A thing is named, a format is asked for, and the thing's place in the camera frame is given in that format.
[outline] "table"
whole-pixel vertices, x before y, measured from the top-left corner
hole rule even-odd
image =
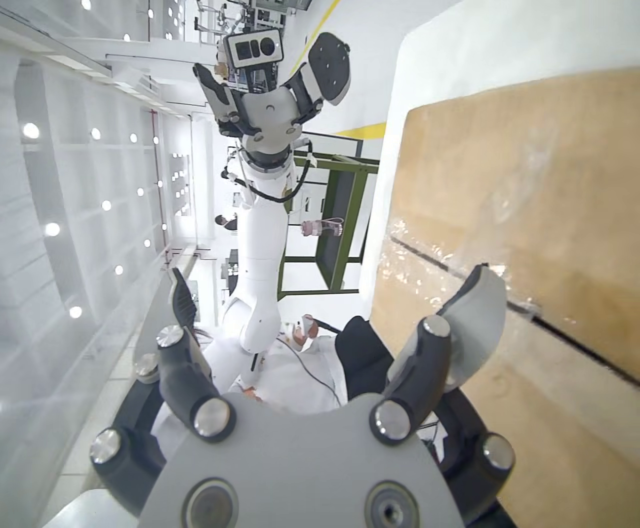
[[[324,196],[322,218],[342,218],[342,236],[335,237],[323,233],[318,237],[316,254],[314,257],[296,257],[284,255],[280,263],[278,276],[278,301],[288,295],[357,293],[357,289],[342,289],[342,279],[345,268],[350,262],[362,262],[367,237],[362,245],[358,257],[350,257],[349,249],[353,241],[353,234],[358,220],[358,213],[362,204],[362,197],[369,174],[378,172],[378,162],[361,157],[341,156],[338,154],[314,153],[317,167],[327,169],[329,178]],[[296,152],[294,162],[296,166],[303,166],[306,154]],[[315,262],[326,284],[326,290],[283,291],[282,280],[284,266],[287,262]]]

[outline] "white table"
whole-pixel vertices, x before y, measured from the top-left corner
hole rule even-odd
[[[409,33],[398,53],[360,273],[371,312],[407,112],[492,88],[640,65],[637,0],[465,0]]]

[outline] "white lab coat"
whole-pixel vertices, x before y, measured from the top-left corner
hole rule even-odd
[[[280,334],[282,341],[287,340],[285,333]],[[233,347],[220,347],[211,344],[203,355],[211,366],[214,382],[221,393],[238,392],[242,387],[237,373],[238,361],[247,361],[247,355],[238,355]],[[324,385],[314,380],[304,370],[300,359],[316,378],[333,389],[340,400],[340,405],[347,403],[347,387],[344,370],[335,351],[335,338],[318,336],[311,345],[302,352],[294,352],[285,343],[277,340],[264,356],[264,362],[258,382],[256,396],[265,405],[297,414],[314,414],[327,412],[338,407],[334,394]],[[226,387],[229,379],[236,380]],[[174,416],[167,404],[163,404],[151,430],[160,445],[164,457],[169,460],[188,433],[182,422]]]

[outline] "person's hand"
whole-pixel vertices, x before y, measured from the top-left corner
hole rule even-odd
[[[254,399],[254,400],[256,400],[256,401],[260,401],[260,402],[262,401],[262,398],[260,398],[259,396],[256,396],[256,394],[255,394],[255,387],[249,387],[249,388],[246,388],[246,389],[244,389],[244,390],[242,391],[242,393],[243,393],[245,396],[248,396],[249,398]]]
[[[311,327],[309,328],[308,336],[311,339],[315,339],[318,336],[318,330],[319,330],[318,323],[310,314],[305,314],[305,317],[313,321],[313,323],[311,324]]]

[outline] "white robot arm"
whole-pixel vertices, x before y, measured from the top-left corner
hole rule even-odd
[[[282,59],[277,30],[232,35],[225,39],[225,50],[248,79],[256,69]],[[335,105],[344,98],[350,82],[349,47],[330,33],[321,34],[308,62],[282,86],[265,93],[243,93],[219,84],[200,64],[193,71],[222,135],[242,143],[241,173],[223,172],[244,189],[238,214],[238,282],[220,324],[227,338],[237,337],[238,351],[248,355],[240,375],[252,385],[261,354],[280,331],[277,285],[287,239],[284,202],[298,192],[312,162],[311,144],[300,138],[302,125],[320,112],[325,100]],[[294,179],[294,149],[303,145],[309,150],[307,163],[300,182],[285,196],[287,179]]]

